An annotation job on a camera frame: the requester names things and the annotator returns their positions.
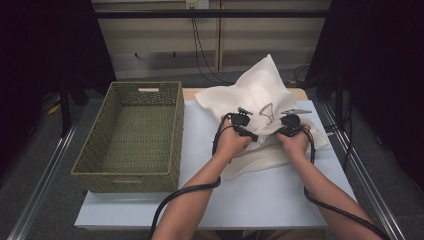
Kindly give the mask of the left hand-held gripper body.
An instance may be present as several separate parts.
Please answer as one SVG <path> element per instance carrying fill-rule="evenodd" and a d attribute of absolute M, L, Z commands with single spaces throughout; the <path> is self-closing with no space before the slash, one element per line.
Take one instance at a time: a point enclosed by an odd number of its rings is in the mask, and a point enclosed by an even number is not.
<path fill-rule="evenodd" d="M 250 122 L 250 115 L 251 112 L 245 110 L 242 107 L 238 108 L 237 113 L 232 113 L 230 115 L 230 122 L 233 125 L 234 130 L 240 135 L 240 136 L 252 136 L 252 133 L 246 130 L 247 125 Z"/>

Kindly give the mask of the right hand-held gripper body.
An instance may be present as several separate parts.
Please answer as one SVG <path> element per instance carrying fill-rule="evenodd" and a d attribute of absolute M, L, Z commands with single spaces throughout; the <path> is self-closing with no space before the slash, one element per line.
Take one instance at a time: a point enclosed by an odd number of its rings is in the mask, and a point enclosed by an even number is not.
<path fill-rule="evenodd" d="M 308 114 L 310 110 L 290 109 L 282 112 L 280 118 L 283 129 L 287 131 L 287 137 L 293 137 L 302 131 L 303 127 L 300 122 L 300 114 Z"/>

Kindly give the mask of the cream mesh laundry bag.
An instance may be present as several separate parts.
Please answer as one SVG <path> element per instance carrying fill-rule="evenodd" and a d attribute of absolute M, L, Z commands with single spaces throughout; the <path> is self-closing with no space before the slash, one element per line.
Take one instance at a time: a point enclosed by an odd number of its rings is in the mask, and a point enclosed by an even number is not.
<path fill-rule="evenodd" d="M 200 106 L 216 119 L 243 108 L 251 113 L 247 130 L 258 140 L 236 155 L 225 167 L 222 178 L 232 180 L 244 173 L 257 172 L 286 165 L 287 153 L 280 146 L 275 132 L 287 110 L 298 107 L 287 90 L 270 55 L 243 73 L 231 86 L 217 86 L 196 94 Z"/>

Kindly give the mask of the green woven basket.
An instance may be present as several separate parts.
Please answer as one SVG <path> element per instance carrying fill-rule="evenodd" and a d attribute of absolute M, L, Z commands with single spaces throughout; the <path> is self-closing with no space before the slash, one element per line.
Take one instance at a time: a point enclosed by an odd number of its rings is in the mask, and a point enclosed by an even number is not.
<path fill-rule="evenodd" d="M 184 109 L 179 82 L 113 82 L 71 175 L 94 193 L 177 190 Z"/>

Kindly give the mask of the person's right hand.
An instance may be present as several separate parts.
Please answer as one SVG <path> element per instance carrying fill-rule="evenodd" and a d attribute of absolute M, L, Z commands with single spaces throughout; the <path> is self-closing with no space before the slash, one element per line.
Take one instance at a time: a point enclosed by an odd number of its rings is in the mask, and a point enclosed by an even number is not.
<path fill-rule="evenodd" d="M 282 143 L 283 149 L 286 151 L 290 158 L 305 156 L 309 146 L 309 138 L 307 131 L 310 130 L 309 125 L 304 125 L 305 131 L 299 132 L 297 135 L 288 137 L 281 133 L 276 136 Z"/>

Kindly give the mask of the person's left hand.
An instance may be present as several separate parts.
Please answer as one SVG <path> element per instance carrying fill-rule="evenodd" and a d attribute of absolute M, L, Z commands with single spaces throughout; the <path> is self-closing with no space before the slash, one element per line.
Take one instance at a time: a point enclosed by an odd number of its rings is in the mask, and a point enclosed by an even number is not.
<path fill-rule="evenodd" d="M 242 152 L 251 142 L 250 137 L 240 136 L 228 119 L 224 120 L 220 129 L 220 137 L 216 147 L 216 156 L 232 159 Z"/>

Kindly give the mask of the person's right leg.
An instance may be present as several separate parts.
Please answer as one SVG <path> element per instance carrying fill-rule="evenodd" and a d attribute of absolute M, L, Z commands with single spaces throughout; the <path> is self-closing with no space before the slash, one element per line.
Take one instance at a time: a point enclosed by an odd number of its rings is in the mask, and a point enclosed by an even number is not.
<path fill-rule="evenodd" d="M 261 237 L 263 240 L 326 240 L 325 233 L 317 229 L 263 231 Z"/>

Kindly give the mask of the person's leg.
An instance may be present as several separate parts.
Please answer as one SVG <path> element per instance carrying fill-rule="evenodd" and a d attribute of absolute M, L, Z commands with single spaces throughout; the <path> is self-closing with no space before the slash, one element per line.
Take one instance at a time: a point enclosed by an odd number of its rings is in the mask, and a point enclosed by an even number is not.
<path fill-rule="evenodd" d="M 261 237 L 263 240 L 326 240 L 325 233 L 317 229 L 263 231 Z"/>
<path fill-rule="evenodd" d="M 191 240 L 220 240 L 220 237 L 215 231 L 201 230 L 196 231 Z"/>

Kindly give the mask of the person's left leg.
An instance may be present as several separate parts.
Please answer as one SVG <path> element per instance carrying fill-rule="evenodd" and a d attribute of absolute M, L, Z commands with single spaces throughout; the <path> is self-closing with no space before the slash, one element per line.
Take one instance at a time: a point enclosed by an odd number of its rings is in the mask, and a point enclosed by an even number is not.
<path fill-rule="evenodd" d="M 215 231 L 201 230 L 196 231 L 191 240 L 220 240 L 220 237 Z"/>

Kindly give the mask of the dark curtain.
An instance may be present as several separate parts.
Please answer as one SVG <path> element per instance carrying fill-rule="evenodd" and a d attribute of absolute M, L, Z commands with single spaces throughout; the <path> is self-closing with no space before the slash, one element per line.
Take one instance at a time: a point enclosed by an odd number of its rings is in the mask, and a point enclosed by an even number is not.
<path fill-rule="evenodd" d="M 0 0 L 0 176 L 65 86 L 106 93 L 115 72 L 92 0 Z"/>
<path fill-rule="evenodd" d="M 331 0 L 306 80 L 349 91 L 424 190 L 424 0 Z"/>

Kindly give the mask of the black horizontal bar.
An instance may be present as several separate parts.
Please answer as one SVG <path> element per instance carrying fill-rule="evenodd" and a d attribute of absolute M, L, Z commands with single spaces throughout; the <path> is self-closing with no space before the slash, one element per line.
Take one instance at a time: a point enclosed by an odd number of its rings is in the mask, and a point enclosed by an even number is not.
<path fill-rule="evenodd" d="M 326 18 L 329 10 L 137 10 L 96 11 L 99 19 L 131 18 Z"/>

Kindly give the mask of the black metal stand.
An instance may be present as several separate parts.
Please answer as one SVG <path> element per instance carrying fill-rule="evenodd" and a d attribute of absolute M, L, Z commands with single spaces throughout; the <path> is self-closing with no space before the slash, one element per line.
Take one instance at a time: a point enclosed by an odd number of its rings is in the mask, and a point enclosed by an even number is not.
<path fill-rule="evenodd" d="M 67 82 L 68 82 L 68 79 L 63 78 L 59 83 L 60 106 L 61 106 L 61 115 L 62 115 L 62 133 L 61 133 L 62 137 L 64 137 L 68 133 L 71 127 L 71 115 L 70 115 Z"/>

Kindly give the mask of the yellow floor tape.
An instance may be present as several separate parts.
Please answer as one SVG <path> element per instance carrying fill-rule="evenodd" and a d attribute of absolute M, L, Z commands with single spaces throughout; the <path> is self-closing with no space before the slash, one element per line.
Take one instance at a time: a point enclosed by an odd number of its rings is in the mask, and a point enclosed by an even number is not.
<path fill-rule="evenodd" d="M 59 96 L 54 102 L 53 106 L 48 109 L 47 114 L 48 115 L 54 114 L 59 109 L 60 106 L 61 106 L 61 97 Z"/>

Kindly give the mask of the white wall socket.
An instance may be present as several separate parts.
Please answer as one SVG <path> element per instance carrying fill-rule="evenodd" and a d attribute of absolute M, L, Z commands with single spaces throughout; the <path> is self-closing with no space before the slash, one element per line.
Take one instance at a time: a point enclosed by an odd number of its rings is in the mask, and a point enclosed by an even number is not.
<path fill-rule="evenodd" d="M 209 0 L 185 0 L 187 9 L 207 10 L 210 7 Z"/>

